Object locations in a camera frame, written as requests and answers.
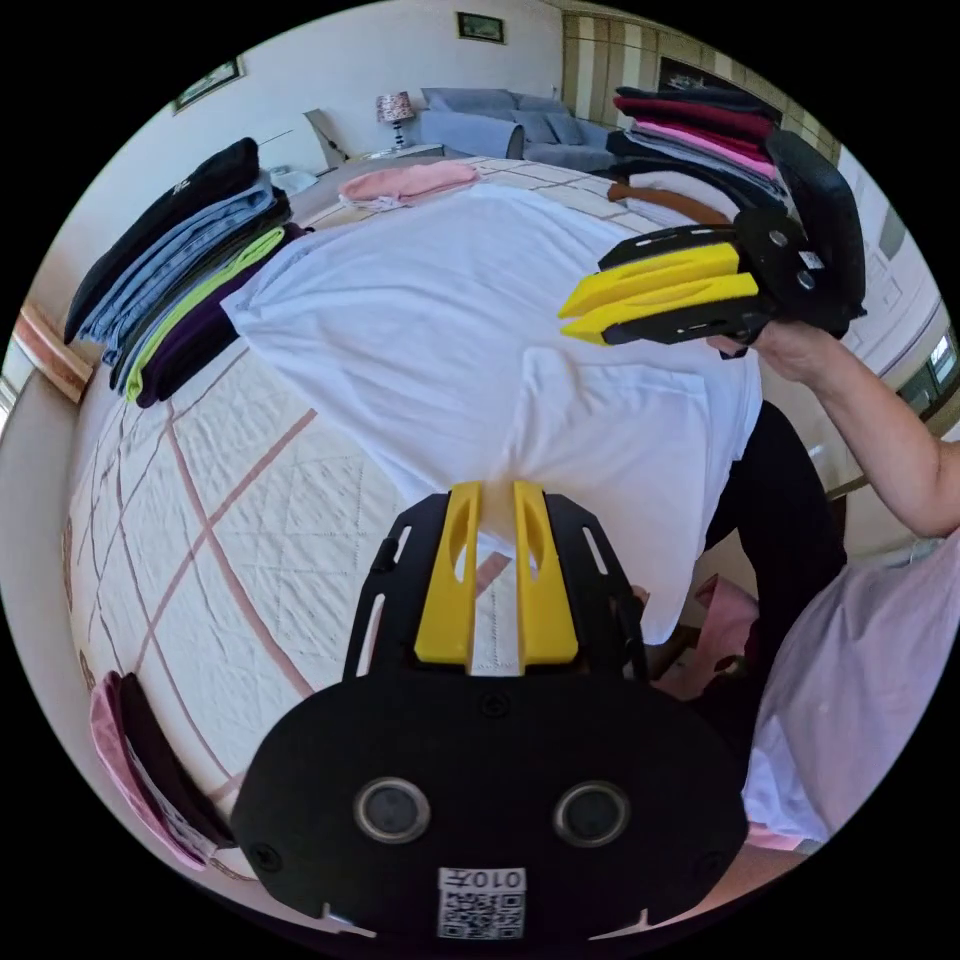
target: quilted bedspread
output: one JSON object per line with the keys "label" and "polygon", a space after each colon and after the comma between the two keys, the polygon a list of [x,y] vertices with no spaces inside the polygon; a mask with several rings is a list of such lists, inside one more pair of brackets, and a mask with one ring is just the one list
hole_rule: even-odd
{"label": "quilted bedspread", "polygon": [[[638,232],[609,181],[473,160],[483,179],[543,192]],[[324,229],[372,213],[336,205]],[[188,773],[224,812],[273,724],[340,679],[356,600],[403,509],[392,484],[242,341],[166,404],[117,401],[74,491],[64,573],[92,686],[135,671]],[[515,672],[514,578],[481,565],[477,672]],[[218,868],[252,878],[238,851]]]}

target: gray sofa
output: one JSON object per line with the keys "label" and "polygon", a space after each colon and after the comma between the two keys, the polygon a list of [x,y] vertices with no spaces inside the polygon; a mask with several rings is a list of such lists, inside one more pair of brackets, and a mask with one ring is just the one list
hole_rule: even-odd
{"label": "gray sofa", "polygon": [[443,144],[448,156],[535,160],[592,173],[617,157],[608,130],[546,97],[503,89],[424,87],[427,109],[414,128],[420,143]]}

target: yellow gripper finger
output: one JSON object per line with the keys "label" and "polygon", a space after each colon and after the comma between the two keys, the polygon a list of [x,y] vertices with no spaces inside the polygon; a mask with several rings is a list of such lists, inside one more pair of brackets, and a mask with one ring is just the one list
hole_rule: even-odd
{"label": "yellow gripper finger", "polygon": [[[459,664],[470,671],[479,519],[480,484],[458,483],[450,491],[437,559],[414,644],[414,653],[422,663]],[[464,547],[466,556],[463,580],[460,580],[457,560]]]}
{"label": "yellow gripper finger", "polygon": [[729,276],[737,272],[739,265],[740,257],[729,243],[635,260],[584,277],[557,316],[580,317],[597,307],[637,294],[693,280]]}
{"label": "yellow gripper finger", "polygon": [[757,282],[749,273],[737,273],[712,280],[695,280],[596,307],[568,323],[560,332],[588,343],[608,346],[603,339],[603,332],[618,323],[705,303],[756,296],[758,293]]}
{"label": "yellow gripper finger", "polygon": [[[529,666],[571,663],[579,648],[543,490],[518,480],[513,485],[513,504],[517,524],[517,633],[523,673]],[[537,568],[536,579],[530,559]]]}

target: person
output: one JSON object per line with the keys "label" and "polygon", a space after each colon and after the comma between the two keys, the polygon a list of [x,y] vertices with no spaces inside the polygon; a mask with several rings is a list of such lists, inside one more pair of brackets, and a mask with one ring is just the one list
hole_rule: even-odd
{"label": "person", "polygon": [[[802,441],[764,402],[707,537],[709,549],[737,529],[757,575],[746,672],[718,675],[690,704],[737,758],[748,816],[825,841],[906,745],[960,629],[960,443],[933,437],[822,330],[774,322],[752,346],[813,392],[890,511],[917,536],[944,538],[905,567],[848,564]],[[729,904],[804,859],[745,846],[704,901],[666,923]]]}

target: qr code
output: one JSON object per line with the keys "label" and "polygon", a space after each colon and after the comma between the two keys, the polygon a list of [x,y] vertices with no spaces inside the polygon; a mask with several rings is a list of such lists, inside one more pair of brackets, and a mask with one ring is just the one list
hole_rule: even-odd
{"label": "qr code", "polygon": [[524,893],[442,890],[437,936],[457,940],[519,940]]}

